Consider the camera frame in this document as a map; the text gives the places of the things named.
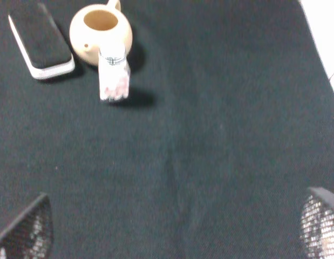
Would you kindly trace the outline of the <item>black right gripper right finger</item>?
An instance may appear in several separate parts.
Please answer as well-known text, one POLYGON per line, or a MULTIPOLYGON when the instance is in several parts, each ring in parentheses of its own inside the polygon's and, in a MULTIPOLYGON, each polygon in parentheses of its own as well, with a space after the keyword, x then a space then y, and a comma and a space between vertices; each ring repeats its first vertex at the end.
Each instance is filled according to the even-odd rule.
POLYGON ((323 187, 308 188, 300 239, 307 258, 334 258, 334 193, 323 187))

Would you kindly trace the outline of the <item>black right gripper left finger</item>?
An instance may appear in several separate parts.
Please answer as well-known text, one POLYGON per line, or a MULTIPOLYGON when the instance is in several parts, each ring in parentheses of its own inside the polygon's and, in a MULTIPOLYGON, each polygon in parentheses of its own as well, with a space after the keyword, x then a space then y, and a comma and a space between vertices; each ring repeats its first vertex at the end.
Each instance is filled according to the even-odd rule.
POLYGON ((49 258, 52 247, 52 209, 46 193, 0 204, 0 258, 49 258))

